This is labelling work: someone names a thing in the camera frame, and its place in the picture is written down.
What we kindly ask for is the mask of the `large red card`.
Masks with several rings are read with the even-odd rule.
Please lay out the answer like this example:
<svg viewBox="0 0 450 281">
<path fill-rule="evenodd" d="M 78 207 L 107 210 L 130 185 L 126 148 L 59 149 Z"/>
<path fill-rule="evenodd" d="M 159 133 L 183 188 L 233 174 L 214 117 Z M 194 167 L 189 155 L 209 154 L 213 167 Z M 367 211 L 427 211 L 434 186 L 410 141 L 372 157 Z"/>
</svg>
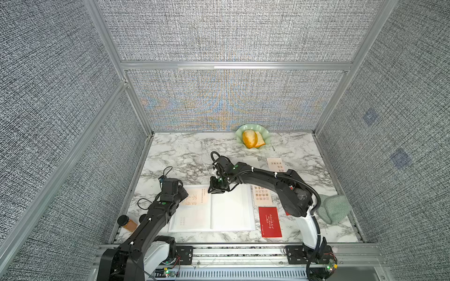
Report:
<svg viewBox="0 0 450 281">
<path fill-rule="evenodd" d="M 276 207 L 259 207 L 261 236 L 263 238 L 281 238 L 282 231 Z"/>
</svg>

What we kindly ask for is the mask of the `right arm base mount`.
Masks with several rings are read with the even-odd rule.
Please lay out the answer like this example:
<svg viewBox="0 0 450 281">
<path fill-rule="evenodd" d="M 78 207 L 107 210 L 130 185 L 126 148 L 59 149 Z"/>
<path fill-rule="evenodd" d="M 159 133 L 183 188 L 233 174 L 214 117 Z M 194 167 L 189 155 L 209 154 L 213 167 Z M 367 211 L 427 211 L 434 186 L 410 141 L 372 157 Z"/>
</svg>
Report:
<svg viewBox="0 0 450 281">
<path fill-rule="evenodd" d="M 305 265 L 309 281 L 326 281 L 338 268 L 338 259 L 332 247 L 323 237 L 320 247 L 314 255 L 314 250 L 306 246 L 286 246 L 284 248 L 290 265 Z"/>
</svg>

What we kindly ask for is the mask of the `white photo album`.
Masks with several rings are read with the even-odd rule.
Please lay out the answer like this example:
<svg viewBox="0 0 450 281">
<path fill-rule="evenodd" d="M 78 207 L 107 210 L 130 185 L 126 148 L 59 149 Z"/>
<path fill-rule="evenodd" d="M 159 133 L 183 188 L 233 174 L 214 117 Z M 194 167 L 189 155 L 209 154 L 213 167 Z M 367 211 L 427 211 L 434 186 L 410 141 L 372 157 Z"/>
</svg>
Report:
<svg viewBox="0 0 450 281">
<path fill-rule="evenodd" d="M 190 189 L 207 189 L 208 185 L 185 186 Z M 232 192 L 210 194 L 209 203 L 203 206 L 187 205 L 183 200 L 169 222 L 170 233 L 252 231 L 255 219 L 251 187 L 239 185 Z"/>
</svg>

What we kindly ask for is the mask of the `green knitted cloth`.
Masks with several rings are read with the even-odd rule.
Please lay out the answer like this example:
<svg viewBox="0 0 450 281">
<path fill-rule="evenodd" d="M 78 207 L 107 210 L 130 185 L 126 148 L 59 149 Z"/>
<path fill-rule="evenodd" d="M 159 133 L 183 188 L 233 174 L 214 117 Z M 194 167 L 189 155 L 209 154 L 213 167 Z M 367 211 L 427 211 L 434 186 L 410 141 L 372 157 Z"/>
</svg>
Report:
<svg viewBox="0 0 450 281">
<path fill-rule="evenodd" d="M 316 214 L 327 224 L 336 225 L 344 220 L 352 210 L 345 195 L 320 195 L 321 205 Z"/>
</svg>

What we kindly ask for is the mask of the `light green wavy bowl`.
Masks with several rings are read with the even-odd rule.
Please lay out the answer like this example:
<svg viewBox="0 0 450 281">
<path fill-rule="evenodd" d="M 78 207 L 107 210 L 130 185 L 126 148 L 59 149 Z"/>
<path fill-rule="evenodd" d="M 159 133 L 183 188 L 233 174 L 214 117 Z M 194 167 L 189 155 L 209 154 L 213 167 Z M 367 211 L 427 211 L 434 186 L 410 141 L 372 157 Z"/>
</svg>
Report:
<svg viewBox="0 0 450 281">
<path fill-rule="evenodd" d="M 242 125 L 235 136 L 239 144 L 247 149 L 260 149 L 271 143 L 272 137 L 267 129 L 257 124 Z"/>
</svg>

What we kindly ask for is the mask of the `pink card four text rows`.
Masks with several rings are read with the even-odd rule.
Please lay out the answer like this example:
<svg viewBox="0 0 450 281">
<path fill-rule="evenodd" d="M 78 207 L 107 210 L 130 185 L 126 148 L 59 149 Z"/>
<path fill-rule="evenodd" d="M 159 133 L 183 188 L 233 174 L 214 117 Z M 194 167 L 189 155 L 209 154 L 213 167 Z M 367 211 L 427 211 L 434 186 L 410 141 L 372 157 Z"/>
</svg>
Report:
<svg viewBox="0 0 450 281">
<path fill-rule="evenodd" d="M 254 205 L 256 207 L 273 207 L 273 201 L 269 190 L 251 185 Z"/>
</svg>

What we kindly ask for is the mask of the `brown cup black lid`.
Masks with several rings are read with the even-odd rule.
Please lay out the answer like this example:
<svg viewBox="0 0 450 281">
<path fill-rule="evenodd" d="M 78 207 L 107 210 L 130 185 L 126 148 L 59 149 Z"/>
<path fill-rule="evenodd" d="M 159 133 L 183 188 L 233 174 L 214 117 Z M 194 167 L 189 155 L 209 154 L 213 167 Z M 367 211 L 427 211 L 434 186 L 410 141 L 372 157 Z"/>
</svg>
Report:
<svg viewBox="0 0 450 281">
<path fill-rule="evenodd" d="M 117 219 L 117 224 L 131 233 L 138 228 L 138 224 L 127 215 L 119 216 Z"/>
</svg>

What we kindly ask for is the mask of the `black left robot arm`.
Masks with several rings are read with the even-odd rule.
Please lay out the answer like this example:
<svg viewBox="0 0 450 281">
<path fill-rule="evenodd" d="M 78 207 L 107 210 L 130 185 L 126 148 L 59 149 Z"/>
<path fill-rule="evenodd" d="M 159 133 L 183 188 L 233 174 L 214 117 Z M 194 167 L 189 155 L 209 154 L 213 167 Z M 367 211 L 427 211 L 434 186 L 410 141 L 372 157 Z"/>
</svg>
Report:
<svg viewBox="0 0 450 281">
<path fill-rule="evenodd" d="M 101 256 L 98 281 L 144 281 L 153 278 L 144 269 L 144 256 L 151 248 L 160 230 L 175 214 L 180 202 L 188 197 L 183 182 L 175 178 L 162 181 L 158 200 L 148 208 L 147 214 L 128 240 L 115 249 L 107 249 Z"/>
</svg>

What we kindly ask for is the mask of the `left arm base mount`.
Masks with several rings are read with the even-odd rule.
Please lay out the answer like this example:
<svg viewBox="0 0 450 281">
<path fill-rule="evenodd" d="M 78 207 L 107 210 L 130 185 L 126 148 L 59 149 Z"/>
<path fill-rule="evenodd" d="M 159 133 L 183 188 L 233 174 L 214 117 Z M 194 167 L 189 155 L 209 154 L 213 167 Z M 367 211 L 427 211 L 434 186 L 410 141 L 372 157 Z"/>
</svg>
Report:
<svg viewBox="0 0 450 281">
<path fill-rule="evenodd" d="M 166 242 L 169 245 L 168 256 L 160 265 L 172 266 L 177 265 L 191 265 L 193 258 L 193 246 L 180 246 L 176 243 L 174 237 L 158 235 L 155 240 L 159 242 Z"/>
</svg>

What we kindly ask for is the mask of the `large orange bread roll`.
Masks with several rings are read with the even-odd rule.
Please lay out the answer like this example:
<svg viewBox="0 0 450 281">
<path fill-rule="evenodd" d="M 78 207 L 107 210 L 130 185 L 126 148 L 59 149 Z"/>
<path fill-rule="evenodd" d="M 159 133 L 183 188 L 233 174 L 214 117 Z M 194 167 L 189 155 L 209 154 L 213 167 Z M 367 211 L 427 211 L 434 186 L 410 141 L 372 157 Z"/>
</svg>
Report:
<svg viewBox="0 0 450 281">
<path fill-rule="evenodd" d="M 254 148 L 257 143 L 257 136 L 253 130 L 245 130 L 242 134 L 242 140 L 248 149 Z"/>
</svg>

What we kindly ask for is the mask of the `small bread slice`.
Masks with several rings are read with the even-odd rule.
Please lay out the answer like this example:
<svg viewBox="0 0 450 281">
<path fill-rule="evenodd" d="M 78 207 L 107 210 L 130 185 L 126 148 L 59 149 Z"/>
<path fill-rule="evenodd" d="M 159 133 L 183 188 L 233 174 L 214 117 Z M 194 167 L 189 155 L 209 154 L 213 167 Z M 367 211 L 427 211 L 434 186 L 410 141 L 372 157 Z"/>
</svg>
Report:
<svg viewBox="0 0 450 281">
<path fill-rule="evenodd" d="M 262 146 L 264 146 L 266 144 L 262 134 L 259 131 L 255 132 L 256 136 L 257 136 L 257 143 L 255 144 L 255 148 L 260 148 Z"/>
</svg>

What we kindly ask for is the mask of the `pink card red characters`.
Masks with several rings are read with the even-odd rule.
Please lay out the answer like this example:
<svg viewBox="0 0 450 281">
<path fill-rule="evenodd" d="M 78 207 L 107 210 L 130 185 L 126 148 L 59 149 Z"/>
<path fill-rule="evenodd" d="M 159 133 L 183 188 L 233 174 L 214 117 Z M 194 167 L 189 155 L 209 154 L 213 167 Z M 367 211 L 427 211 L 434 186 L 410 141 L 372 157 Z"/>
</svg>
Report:
<svg viewBox="0 0 450 281">
<path fill-rule="evenodd" d="M 267 158 L 268 169 L 272 172 L 286 172 L 286 168 L 281 158 Z"/>
</svg>

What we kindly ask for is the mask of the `pink card gold character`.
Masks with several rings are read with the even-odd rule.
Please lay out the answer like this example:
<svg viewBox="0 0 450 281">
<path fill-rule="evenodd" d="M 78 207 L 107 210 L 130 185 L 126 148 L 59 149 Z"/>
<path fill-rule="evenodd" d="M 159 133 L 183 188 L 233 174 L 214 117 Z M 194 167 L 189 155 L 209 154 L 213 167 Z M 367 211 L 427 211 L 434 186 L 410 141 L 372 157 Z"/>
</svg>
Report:
<svg viewBox="0 0 450 281">
<path fill-rule="evenodd" d="M 207 189 L 190 189 L 189 197 L 187 198 L 187 205 L 190 206 L 203 206 L 209 203 L 210 194 Z"/>
</svg>

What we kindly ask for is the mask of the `aluminium enclosure frame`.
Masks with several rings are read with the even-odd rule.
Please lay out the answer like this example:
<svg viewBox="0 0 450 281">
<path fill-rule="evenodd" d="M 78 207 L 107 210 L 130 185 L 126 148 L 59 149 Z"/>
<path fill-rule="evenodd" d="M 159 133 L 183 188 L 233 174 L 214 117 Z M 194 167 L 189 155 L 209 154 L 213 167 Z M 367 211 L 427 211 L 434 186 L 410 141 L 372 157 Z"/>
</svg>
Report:
<svg viewBox="0 0 450 281">
<path fill-rule="evenodd" d="M 36 195 L 36 198 L 24 211 L 17 223 L 12 227 L 10 233 L 5 237 L 1 245 L 1 272 L 4 273 L 14 258 L 17 256 L 19 250 L 27 240 L 28 236 L 35 228 L 41 216 L 48 208 L 49 204 L 55 198 L 62 183 L 67 179 L 69 173 L 74 169 L 82 154 L 96 136 L 98 130 L 103 124 L 105 118 L 109 115 L 112 108 L 115 106 L 117 100 L 123 92 L 128 94 L 131 105 L 135 111 L 137 119 L 139 120 L 144 132 L 147 135 L 151 134 L 151 125 L 148 118 L 145 116 L 143 106 L 138 100 L 135 90 L 132 87 L 128 77 L 127 70 L 130 69 L 175 69 L 175 70 L 346 70 L 348 73 L 342 77 L 339 87 L 335 94 L 329 100 L 315 129 L 320 131 L 326 124 L 331 113 L 335 109 L 338 100 L 341 98 L 345 88 L 354 78 L 357 69 L 367 55 L 372 44 L 375 42 L 378 34 L 382 30 L 392 10 L 397 5 L 397 1 L 383 1 L 378 10 L 373 22 L 358 51 L 355 58 L 350 63 L 338 62 L 122 62 L 116 49 L 112 46 L 113 41 L 110 35 L 107 34 L 107 27 L 105 20 L 100 12 L 100 8 L 96 1 L 84 1 L 91 21 L 94 23 L 100 38 L 105 44 L 108 54 L 112 57 L 112 63 L 118 76 L 121 77 L 114 92 L 105 101 L 98 113 L 92 119 L 91 123 L 85 128 L 80 135 L 80 138 L 73 144 L 68 154 L 61 161 L 60 165 L 52 173 L 51 177 L 45 183 L 41 191 Z"/>
</svg>

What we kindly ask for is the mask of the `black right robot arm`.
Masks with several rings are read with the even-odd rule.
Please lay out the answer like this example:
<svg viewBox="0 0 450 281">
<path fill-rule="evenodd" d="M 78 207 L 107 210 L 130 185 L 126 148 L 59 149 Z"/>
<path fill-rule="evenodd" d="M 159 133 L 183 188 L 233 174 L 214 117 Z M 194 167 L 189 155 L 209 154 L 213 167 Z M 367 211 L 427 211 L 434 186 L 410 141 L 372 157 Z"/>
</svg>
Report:
<svg viewBox="0 0 450 281">
<path fill-rule="evenodd" d="M 210 178 L 208 192 L 231 192 L 235 185 L 254 185 L 277 194 L 285 212 L 296 218 L 302 234 L 302 243 L 310 250 L 321 247 L 322 235 L 315 213 L 321 205 L 319 194 L 307 185 L 293 170 L 272 172 L 246 163 L 213 163 L 215 175 Z"/>
</svg>

